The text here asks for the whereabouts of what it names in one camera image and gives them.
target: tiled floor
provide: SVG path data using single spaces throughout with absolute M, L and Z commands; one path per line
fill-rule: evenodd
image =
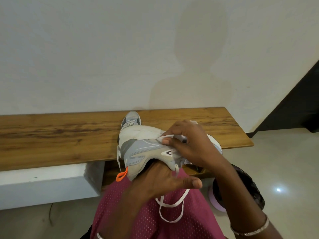
M 253 142 L 252 148 L 224 150 L 224 156 L 253 178 L 266 201 L 264 212 L 284 238 L 317 238 L 319 133 L 306 129 L 259 132 Z M 206 179 L 205 196 L 209 184 L 211 179 Z M 50 204 L 0 211 L 1 238 L 80 238 L 91 225 L 98 202 L 99 198 L 90 198 L 54 203 L 52 226 Z M 225 236 L 233 239 L 227 215 L 212 210 Z

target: hand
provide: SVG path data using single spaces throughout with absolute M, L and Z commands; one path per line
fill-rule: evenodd
M 132 182 L 133 191 L 141 196 L 144 203 L 151 198 L 159 198 L 177 189 L 200 189 L 202 186 L 201 180 L 196 177 L 174 177 L 170 168 L 160 160 L 155 160 Z
M 162 143 L 176 148 L 192 164 L 210 168 L 214 162 L 223 159 L 205 131 L 198 124 L 193 124 L 187 120 L 177 121 L 162 136 L 170 134 L 187 137 L 187 144 L 176 138 L 164 138 Z

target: wooden bench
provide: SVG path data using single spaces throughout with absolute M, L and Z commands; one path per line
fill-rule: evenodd
M 224 107 L 138 111 L 142 124 L 167 130 L 177 120 L 196 120 L 223 149 L 253 146 Z M 105 160 L 103 185 L 118 169 L 117 137 L 127 111 L 0 116 L 0 171 Z

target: orange pull tab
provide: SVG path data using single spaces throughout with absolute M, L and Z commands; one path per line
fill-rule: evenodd
M 127 174 L 127 169 L 128 169 L 128 167 L 126 167 L 125 172 L 121 172 L 121 173 L 117 174 L 116 179 L 115 179 L 116 182 L 120 182 L 125 177 L 125 175 Z

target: silver bracelet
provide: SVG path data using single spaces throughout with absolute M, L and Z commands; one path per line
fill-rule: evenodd
M 261 228 L 257 229 L 256 231 L 248 232 L 248 233 L 240 233 L 240 232 L 235 231 L 235 230 L 232 228 L 232 225 L 230 225 L 230 229 L 233 231 L 233 233 L 234 233 L 235 235 L 242 236 L 242 237 L 249 237 L 249 236 L 253 236 L 253 235 L 256 235 L 256 234 L 258 234 L 258 233 L 261 233 L 264 229 L 266 229 L 266 228 L 268 227 L 268 225 L 269 225 L 269 219 L 268 219 L 268 216 L 266 215 L 266 222 L 265 222 L 265 224 L 264 224 Z
M 96 236 L 98 237 L 98 239 L 104 239 L 99 233 L 96 233 Z

